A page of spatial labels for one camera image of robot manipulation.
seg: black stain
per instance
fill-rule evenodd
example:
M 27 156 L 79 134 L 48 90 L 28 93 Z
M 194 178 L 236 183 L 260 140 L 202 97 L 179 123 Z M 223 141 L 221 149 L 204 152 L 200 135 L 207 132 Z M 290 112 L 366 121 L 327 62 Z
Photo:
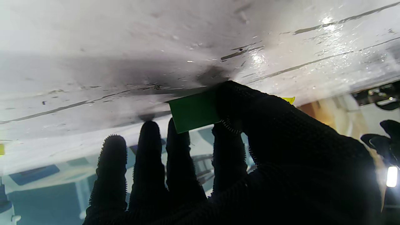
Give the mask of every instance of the black stain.
M 395 6 L 399 5 L 399 4 L 400 4 L 400 2 L 396 2 L 396 3 L 393 3 L 393 4 L 387 5 L 387 6 L 383 6 L 381 8 L 377 8 L 377 9 L 374 9 L 374 10 L 371 10 L 371 11 L 368 11 L 368 12 L 365 12 L 365 13 L 361 13 L 361 14 L 356 15 L 356 16 L 347 17 L 347 18 L 339 20 L 339 21 L 335 21 L 335 22 L 331 22 L 331 23 L 327 23 L 327 24 L 322 24 L 322 25 L 318 25 L 318 26 L 314 26 L 314 27 L 299 29 L 299 30 L 296 30 L 293 35 L 306 33 L 306 32 L 312 31 L 312 30 L 317 30 L 317 29 L 320 29 L 320 28 L 323 28 L 323 27 L 327 27 L 327 26 L 331 26 L 331 25 L 343 24 L 343 23 L 346 23 L 346 22 L 348 22 L 350 20 L 357 20 L 357 19 L 360 19 L 360 18 L 362 18 L 364 16 L 367 16 L 367 15 L 370 15 L 370 14 L 373 14 L 373 13 L 376 13 L 376 12 L 380 12 L 382 10 L 385 10 L 385 9 L 388 9 L 388 8 L 391 8 L 391 7 L 395 7 Z
M 234 14 L 238 14 L 241 11 L 246 11 L 248 10 L 252 5 L 254 4 L 254 2 L 249 2 L 247 4 L 244 4 L 243 6 L 237 8 L 233 13 Z

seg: finger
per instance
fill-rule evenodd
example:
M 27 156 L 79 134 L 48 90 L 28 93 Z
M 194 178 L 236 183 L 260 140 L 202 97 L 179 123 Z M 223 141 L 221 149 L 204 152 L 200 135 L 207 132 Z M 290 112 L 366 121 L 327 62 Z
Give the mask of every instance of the finger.
M 385 136 L 382 135 L 377 135 L 377 134 L 364 134 L 361 136 L 361 140 L 370 148 L 375 149 L 376 150 L 376 146 L 374 146 L 371 143 L 371 139 L 376 138 L 376 137 L 382 137 L 382 138 L 387 138 Z
M 129 201 L 129 211 L 137 211 L 147 207 L 157 208 L 160 213 L 166 202 L 165 170 L 161 162 L 161 137 L 155 122 L 145 122 L 140 130 L 138 150 L 134 167 L 132 193 Z M 157 217 L 147 215 L 143 219 Z
M 221 123 L 212 129 L 214 139 L 213 195 L 220 194 L 247 176 L 246 153 L 240 134 L 235 134 Z
M 389 138 L 384 136 L 373 137 L 370 140 L 370 143 L 378 154 L 382 155 L 386 159 L 391 157 Z
M 386 120 L 380 122 L 380 126 L 390 136 L 392 141 L 394 142 L 400 141 L 400 123 L 393 120 Z
M 111 135 L 104 141 L 96 169 L 97 180 L 90 196 L 87 217 L 99 212 L 126 210 L 126 143 L 123 137 Z
M 175 207 L 206 200 L 190 156 L 189 132 L 178 134 L 173 119 L 168 124 L 167 185 Z

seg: black streak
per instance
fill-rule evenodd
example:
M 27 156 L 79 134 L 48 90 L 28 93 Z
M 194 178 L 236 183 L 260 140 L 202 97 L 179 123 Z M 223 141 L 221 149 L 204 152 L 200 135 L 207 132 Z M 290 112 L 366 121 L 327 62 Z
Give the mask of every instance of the black streak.
M 253 50 L 256 50 L 256 49 L 259 49 L 259 48 L 262 48 L 262 47 L 263 46 L 260 46 L 260 47 L 257 47 L 257 48 L 252 48 L 252 49 L 248 49 L 248 50 L 244 50 L 244 51 L 241 51 L 241 52 L 235 52 L 233 54 L 230 54 L 230 55 L 222 57 L 221 60 L 224 61 L 224 60 L 227 60 L 227 59 L 235 57 L 235 56 L 243 55 L 246 52 L 253 51 Z
M 387 40 L 385 42 L 382 42 L 382 43 L 379 43 L 379 44 L 376 44 L 376 45 L 372 45 L 372 46 L 360 49 L 358 51 L 349 51 L 349 52 L 344 52 L 344 53 L 337 54 L 337 55 L 328 56 L 328 57 L 325 57 L 325 58 L 320 58 L 320 59 L 317 59 L 317 60 L 314 60 L 314 61 L 311 61 L 311 62 L 307 62 L 307 63 L 301 64 L 301 65 L 298 65 L 298 66 L 294 66 L 294 67 L 291 67 L 291 68 L 288 68 L 288 69 L 285 69 L 285 70 L 281 70 L 281 71 L 278 71 L 278 72 L 275 72 L 275 73 L 271 73 L 271 74 L 256 78 L 256 79 L 246 83 L 246 85 L 254 83 L 254 82 L 257 82 L 259 80 L 264 80 L 265 78 L 278 76 L 278 75 L 280 75 L 282 73 L 285 73 L 285 72 L 289 72 L 289 71 L 292 71 L 292 70 L 297 70 L 297 69 L 302 68 L 304 66 L 307 66 L 307 65 L 310 65 L 310 64 L 313 64 L 313 63 L 316 63 L 316 62 L 320 62 L 320 61 L 323 61 L 323 60 L 326 60 L 326 59 L 330 59 L 330 58 L 333 58 L 333 57 L 336 57 L 336 56 L 342 56 L 342 55 L 346 55 L 346 54 L 349 54 L 349 53 L 352 53 L 352 52 L 361 52 L 361 51 L 367 50 L 369 48 L 373 48 L 373 47 L 376 47 L 376 46 L 379 46 L 379 45 L 382 45 L 382 44 L 386 44 L 388 42 L 391 42 L 391 41 L 394 41 L 394 40 L 397 40 L 397 39 L 400 39 L 400 37 L 397 37 L 397 38 L 394 38 L 394 39 L 390 39 L 390 40 Z
M 96 99 L 96 100 L 93 100 L 93 101 L 90 101 L 90 102 L 88 100 L 86 100 L 86 101 L 78 102 L 78 103 L 75 103 L 75 104 L 70 104 L 70 105 L 67 105 L 67 106 L 63 106 L 63 107 L 59 107 L 59 108 L 56 108 L 56 109 L 52 109 L 52 110 L 49 110 L 49 111 L 46 111 L 46 112 L 40 112 L 40 113 L 32 114 L 32 115 L 29 115 L 29 116 L 26 116 L 26 117 L 21 117 L 21 118 L 18 118 L 18 119 L 13 119 L 13 120 L 9 120 L 9 121 L 0 121 L 0 125 L 1 124 L 6 124 L 6 123 L 9 123 L 9 122 L 13 122 L 13 121 L 23 121 L 23 120 L 32 119 L 32 118 L 35 118 L 35 117 L 44 116 L 44 115 L 51 114 L 51 113 L 56 113 L 56 112 L 59 112 L 59 111 L 64 110 L 64 109 L 73 108 L 73 107 L 80 106 L 80 105 L 83 105 L 83 104 L 94 103 L 94 102 L 102 100 L 104 98 L 107 98 L 107 97 L 110 97 L 110 96 L 113 96 L 113 95 L 117 95 L 117 94 L 121 94 L 121 93 L 124 93 L 124 92 L 128 92 L 128 91 L 129 90 L 125 90 L 125 91 L 118 92 L 116 94 L 109 94 L 109 95 L 106 95 L 106 96 L 104 96 L 102 98 L 99 98 L 99 99 Z
M 312 31 L 312 30 L 317 30 L 317 29 L 320 29 L 320 28 L 323 28 L 323 27 L 327 27 L 327 26 L 331 26 L 331 25 L 343 24 L 343 23 L 346 23 L 349 20 L 357 20 L 357 19 L 360 19 L 363 16 L 367 16 L 367 15 L 370 15 L 370 14 L 373 14 L 373 13 L 376 13 L 376 12 L 380 12 L 382 10 L 397 6 L 399 4 L 400 4 L 400 2 L 396 2 L 396 3 L 390 4 L 390 5 L 387 5 L 387 6 L 383 6 L 381 8 L 377 8 L 375 10 L 371 10 L 371 11 L 368 11 L 368 12 L 365 12 L 365 13 L 362 13 L 362 14 L 359 14 L 359 15 L 356 15 L 356 16 L 351 16 L 351 17 L 345 18 L 343 20 L 331 22 L 331 23 L 328 23 L 328 24 L 322 24 L 322 25 L 318 25 L 318 26 L 314 26 L 314 27 L 309 27 L 309 28 L 305 28 L 305 29 L 296 30 L 293 35 L 309 32 L 309 31 Z

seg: wet surface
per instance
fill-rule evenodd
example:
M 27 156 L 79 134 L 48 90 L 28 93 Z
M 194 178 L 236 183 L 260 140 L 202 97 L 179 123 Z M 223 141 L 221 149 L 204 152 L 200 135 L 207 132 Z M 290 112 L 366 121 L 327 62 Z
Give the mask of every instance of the wet surface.
M 0 5 L 3 174 L 133 145 L 142 115 L 166 130 L 166 101 L 227 79 L 302 105 L 400 72 L 395 0 Z

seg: bright light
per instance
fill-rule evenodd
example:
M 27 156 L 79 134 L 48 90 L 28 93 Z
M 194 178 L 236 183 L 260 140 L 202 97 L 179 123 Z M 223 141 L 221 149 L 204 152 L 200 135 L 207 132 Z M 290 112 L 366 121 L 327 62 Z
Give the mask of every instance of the bright light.
M 386 181 L 386 186 L 395 187 L 397 184 L 397 167 L 388 168 L 388 179 Z
M 330 16 L 327 16 L 327 17 L 322 19 L 322 23 L 323 24 L 329 24 L 329 23 L 332 23 L 332 21 L 333 21 L 333 18 L 330 17 Z

